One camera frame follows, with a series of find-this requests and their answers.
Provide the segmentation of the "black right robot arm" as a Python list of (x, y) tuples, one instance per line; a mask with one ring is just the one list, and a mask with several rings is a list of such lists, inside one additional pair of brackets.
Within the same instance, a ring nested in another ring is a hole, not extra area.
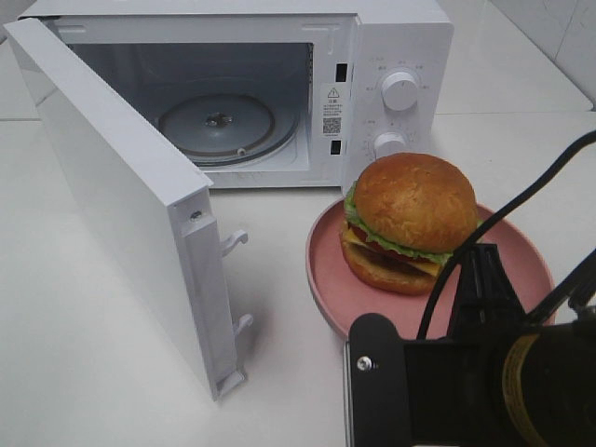
[(411, 445), (595, 442), (595, 259), (525, 311), (494, 244), (463, 258), (446, 335), (405, 346)]

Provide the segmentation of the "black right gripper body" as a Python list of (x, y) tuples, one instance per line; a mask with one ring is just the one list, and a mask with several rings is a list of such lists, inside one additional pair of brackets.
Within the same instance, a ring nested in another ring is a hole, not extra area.
[(460, 304), (446, 336), (403, 342), (403, 445), (533, 446), (521, 362), (518, 302)]

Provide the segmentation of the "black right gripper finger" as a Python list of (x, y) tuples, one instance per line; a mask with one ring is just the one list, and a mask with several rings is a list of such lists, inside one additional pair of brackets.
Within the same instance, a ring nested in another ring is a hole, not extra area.
[(497, 246), (474, 245), (461, 263), (449, 334), (468, 335), (523, 320), (524, 309), (501, 264)]

